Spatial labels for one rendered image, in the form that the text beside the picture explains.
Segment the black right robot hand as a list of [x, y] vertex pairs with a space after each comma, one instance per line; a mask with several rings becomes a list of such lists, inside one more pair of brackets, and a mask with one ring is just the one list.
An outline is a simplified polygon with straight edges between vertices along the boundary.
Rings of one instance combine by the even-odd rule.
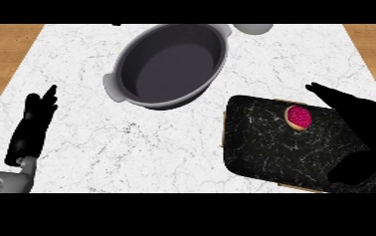
[[305, 86], [336, 110], [356, 135], [369, 147], [350, 153], [328, 174], [331, 183], [362, 184], [376, 173], [376, 102], [360, 99], [317, 83]]

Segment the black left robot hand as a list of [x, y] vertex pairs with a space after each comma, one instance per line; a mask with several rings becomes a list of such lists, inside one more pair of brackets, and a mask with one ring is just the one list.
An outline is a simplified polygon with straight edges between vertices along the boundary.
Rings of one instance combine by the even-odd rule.
[[24, 116], [12, 134], [5, 157], [9, 166], [19, 167], [21, 160], [27, 156], [40, 157], [46, 133], [58, 109], [56, 91], [58, 86], [53, 85], [43, 97], [36, 93], [27, 96]]

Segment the pink frosted cupcake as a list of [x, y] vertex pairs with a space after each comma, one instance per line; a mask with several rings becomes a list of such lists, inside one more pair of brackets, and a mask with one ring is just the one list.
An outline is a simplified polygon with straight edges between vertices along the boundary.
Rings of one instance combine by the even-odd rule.
[[304, 107], [294, 105], [285, 110], [288, 125], [297, 130], [307, 130], [311, 126], [311, 113]]

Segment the black marble tray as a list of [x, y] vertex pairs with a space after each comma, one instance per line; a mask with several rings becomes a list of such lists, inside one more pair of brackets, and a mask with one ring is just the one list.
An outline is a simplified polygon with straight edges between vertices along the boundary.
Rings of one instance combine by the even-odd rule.
[[291, 102], [235, 96], [224, 116], [223, 162], [245, 177], [332, 193], [376, 193], [376, 174], [351, 186], [328, 181], [344, 157], [369, 146], [333, 109], [308, 106], [313, 123], [294, 129], [285, 121]]

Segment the dark grey oval pot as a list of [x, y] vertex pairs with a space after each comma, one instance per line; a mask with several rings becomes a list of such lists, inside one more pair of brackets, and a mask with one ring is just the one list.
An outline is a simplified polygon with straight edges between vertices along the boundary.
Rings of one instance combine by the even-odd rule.
[[205, 92], [226, 60], [227, 24], [161, 24], [127, 45], [103, 76], [111, 99], [171, 110]]

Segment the pale grey rounded object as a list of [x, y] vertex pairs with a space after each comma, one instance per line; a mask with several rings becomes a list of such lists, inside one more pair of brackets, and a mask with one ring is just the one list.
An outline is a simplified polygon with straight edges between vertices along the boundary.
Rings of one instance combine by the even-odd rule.
[[248, 35], [263, 35], [273, 27], [272, 24], [235, 24], [233, 27], [239, 32]]

